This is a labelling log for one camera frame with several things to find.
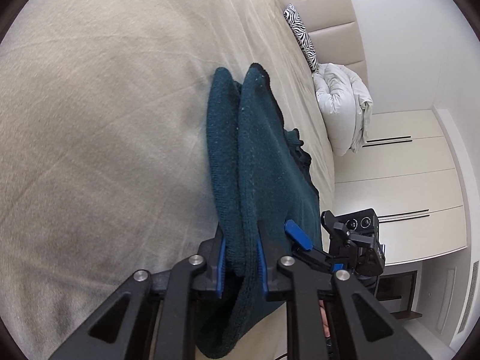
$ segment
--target mattress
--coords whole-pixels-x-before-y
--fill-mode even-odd
[[[28,359],[46,359],[135,270],[170,269],[213,236],[210,83],[219,66],[242,81],[252,62],[331,209],[332,151],[279,0],[26,4],[0,45],[0,316]],[[274,355],[265,334],[285,330],[284,313],[239,342],[249,359]]]

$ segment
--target zebra print pillow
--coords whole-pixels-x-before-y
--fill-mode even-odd
[[[318,71],[315,47],[312,44],[305,25],[303,24],[302,18],[295,10],[295,7],[292,4],[289,4],[283,13],[283,16],[285,16],[285,19],[295,35],[295,38],[297,38],[298,45],[300,46],[300,49],[302,50],[310,69],[313,72]]]

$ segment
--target metal screw cap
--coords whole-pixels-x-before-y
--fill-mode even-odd
[[[148,278],[148,272],[147,272],[147,271],[144,271],[143,269],[141,269],[140,271],[136,271],[136,272],[133,274],[133,278],[134,278],[136,281],[144,281],[144,280],[147,280],[147,278]]]
[[[203,263],[203,257],[200,254],[194,254],[193,256],[190,256],[188,262],[193,266],[199,266]]]
[[[281,259],[280,259],[280,263],[283,265],[283,266],[292,266],[294,263],[295,263],[295,259],[291,256],[283,256]]]
[[[338,271],[336,271],[335,276],[337,277],[338,280],[341,280],[341,281],[346,281],[346,280],[349,280],[350,278],[350,274],[345,269],[339,269]]]

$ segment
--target folded blanket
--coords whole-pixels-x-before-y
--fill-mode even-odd
[[[372,112],[367,87],[357,73],[339,64],[319,64],[312,77],[334,155],[357,152],[367,141]]]
[[[257,221],[290,254],[284,223],[294,220],[321,247],[318,191],[299,132],[284,131],[270,78],[252,64],[243,85],[215,72],[207,108],[207,146],[218,220],[226,239],[221,302],[198,307],[196,340],[209,358],[228,354],[258,321],[280,306],[265,302],[258,279]]]

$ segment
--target white duvet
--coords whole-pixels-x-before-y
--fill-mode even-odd
[[[373,101],[357,73],[343,65],[319,64],[312,74],[318,107],[334,155],[357,152],[367,141]]]

